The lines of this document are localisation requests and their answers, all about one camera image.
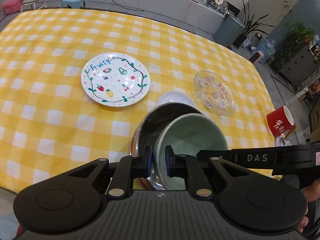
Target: fruity plate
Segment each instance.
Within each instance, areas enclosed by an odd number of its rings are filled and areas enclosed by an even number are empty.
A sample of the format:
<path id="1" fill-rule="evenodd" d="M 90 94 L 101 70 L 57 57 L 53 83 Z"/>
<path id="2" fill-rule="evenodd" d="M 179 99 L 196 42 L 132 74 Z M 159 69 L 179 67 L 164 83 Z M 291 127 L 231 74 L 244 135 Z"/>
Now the fruity plate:
<path id="1" fill-rule="evenodd" d="M 85 64 L 81 72 L 84 91 L 94 101 L 113 107 L 137 103 L 150 89 L 145 66 L 122 53 L 104 53 Z"/>

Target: red cup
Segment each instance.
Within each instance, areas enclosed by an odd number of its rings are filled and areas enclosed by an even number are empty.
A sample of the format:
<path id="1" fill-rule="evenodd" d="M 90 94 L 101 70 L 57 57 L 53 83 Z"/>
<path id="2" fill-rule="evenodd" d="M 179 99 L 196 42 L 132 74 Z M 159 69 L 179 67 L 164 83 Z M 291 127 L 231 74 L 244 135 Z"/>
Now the red cup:
<path id="1" fill-rule="evenodd" d="M 283 132 L 293 129 L 293 117 L 286 106 L 274 110 L 267 114 L 268 126 L 275 137 L 280 136 Z"/>

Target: finger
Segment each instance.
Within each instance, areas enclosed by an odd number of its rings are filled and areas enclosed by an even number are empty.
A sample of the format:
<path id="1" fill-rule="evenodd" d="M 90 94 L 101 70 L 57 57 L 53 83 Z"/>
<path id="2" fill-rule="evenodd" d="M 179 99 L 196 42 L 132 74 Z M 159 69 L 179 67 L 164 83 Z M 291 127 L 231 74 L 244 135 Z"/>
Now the finger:
<path id="1" fill-rule="evenodd" d="M 300 232 L 300 233 L 302 233 L 302 231 L 303 231 L 303 228 L 307 225 L 309 223 L 309 219 L 307 218 L 307 217 L 304 217 L 302 220 L 301 220 L 301 222 L 300 222 L 300 225 L 298 226 L 298 231 Z"/>
<path id="2" fill-rule="evenodd" d="M 320 198 L 320 178 L 316 179 L 309 186 L 301 189 L 301 192 L 306 197 L 307 202 L 312 202 Z"/>

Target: glass plate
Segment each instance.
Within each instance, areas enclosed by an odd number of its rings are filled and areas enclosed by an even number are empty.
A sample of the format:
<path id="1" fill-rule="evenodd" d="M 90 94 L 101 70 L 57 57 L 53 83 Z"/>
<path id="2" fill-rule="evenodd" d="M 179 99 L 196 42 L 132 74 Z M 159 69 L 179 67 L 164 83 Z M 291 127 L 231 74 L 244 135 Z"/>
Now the glass plate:
<path id="1" fill-rule="evenodd" d="M 230 116 L 236 110 L 235 96 L 228 84 L 210 71 L 199 71 L 194 77 L 197 98 L 219 116 Z"/>

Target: pineapple drawing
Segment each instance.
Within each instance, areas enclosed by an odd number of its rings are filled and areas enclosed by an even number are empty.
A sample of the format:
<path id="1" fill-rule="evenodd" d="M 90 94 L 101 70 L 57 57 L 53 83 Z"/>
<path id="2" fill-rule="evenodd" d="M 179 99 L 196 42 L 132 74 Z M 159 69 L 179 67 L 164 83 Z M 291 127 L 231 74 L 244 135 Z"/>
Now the pineapple drawing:
<path id="1" fill-rule="evenodd" d="M 108 97 L 110 97 L 110 98 L 113 97 L 113 92 L 110 89 L 107 89 L 106 92 L 107 92 Z"/>

